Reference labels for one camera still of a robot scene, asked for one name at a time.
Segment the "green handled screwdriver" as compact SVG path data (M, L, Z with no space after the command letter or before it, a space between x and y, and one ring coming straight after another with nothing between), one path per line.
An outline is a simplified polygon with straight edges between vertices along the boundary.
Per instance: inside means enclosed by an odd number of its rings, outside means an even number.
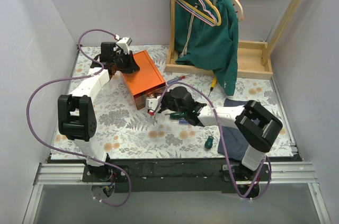
M166 113L165 115L169 116L171 120L184 119L184 114L179 112Z

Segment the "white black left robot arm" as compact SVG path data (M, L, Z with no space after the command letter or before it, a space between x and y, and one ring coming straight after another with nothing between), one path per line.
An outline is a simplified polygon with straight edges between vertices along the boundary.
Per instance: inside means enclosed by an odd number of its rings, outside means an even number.
M107 153L100 147L95 133L97 121L93 101L119 71L133 74L140 71L129 46L131 38L122 38L117 42L101 43L101 53L91 63L88 75L69 95L58 98L58 130L71 140L86 156L85 164L96 167L94 175L102 182L108 181L113 174L107 161Z

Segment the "clear plastic drawer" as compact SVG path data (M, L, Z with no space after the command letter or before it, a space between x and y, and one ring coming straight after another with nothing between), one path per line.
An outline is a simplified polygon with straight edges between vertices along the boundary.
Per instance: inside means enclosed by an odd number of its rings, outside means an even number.
M155 98L157 96L160 96L162 92L164 91L165 87L166 85L163 85L160 87L153 87L144 92L134 95L133 99L134 99L137 110L141 110L146 106L147 98Z

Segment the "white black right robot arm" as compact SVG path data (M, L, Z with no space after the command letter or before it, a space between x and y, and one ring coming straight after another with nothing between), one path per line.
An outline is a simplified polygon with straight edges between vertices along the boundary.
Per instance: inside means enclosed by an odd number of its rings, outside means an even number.
M166 90L156 100L155 111L181 113L193 126L219 126L239 130L248 142L239 168L240 175L245 180L252 180L259 174L260 162L271 150L283 128L282 122L275 115L253 100L239 106L214 107L212 104L195 101L184 86Z

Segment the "orange drawer box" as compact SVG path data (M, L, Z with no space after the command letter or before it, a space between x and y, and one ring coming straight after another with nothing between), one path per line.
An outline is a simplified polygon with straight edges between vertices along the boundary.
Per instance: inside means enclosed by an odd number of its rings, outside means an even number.
M166 82L146 50L134 53L133 57L140 70L132 74L122 74L122 77L137 110L140 110L146 106L147 97L165 89Z

